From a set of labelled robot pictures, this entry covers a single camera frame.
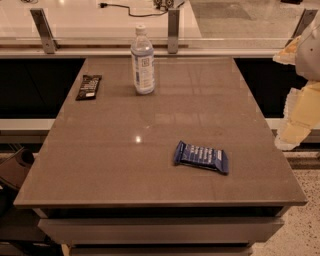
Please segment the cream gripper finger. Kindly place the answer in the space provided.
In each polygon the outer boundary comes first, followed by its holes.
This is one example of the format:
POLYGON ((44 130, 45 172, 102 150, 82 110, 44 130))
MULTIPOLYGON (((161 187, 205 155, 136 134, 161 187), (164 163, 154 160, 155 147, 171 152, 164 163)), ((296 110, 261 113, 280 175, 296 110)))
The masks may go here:
POLYGON ((294 65, 300 36, 294 38, 285 48, 273 56, 273 61, 283 65, 294 65))
POLYGON ((320 82, 308 81, 302 89, 291 88, 283 114, 275 146, 289 151, 299 146, 320 123, 320 82))

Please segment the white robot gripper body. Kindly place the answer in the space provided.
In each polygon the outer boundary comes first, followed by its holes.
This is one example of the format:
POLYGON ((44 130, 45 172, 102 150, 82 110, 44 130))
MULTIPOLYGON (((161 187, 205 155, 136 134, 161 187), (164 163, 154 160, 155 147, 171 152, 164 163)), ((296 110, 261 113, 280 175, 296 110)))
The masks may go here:
POLYGON ((295 56, 296 73, 307 80, 320 81, 320 14, 301 34, 295 56))

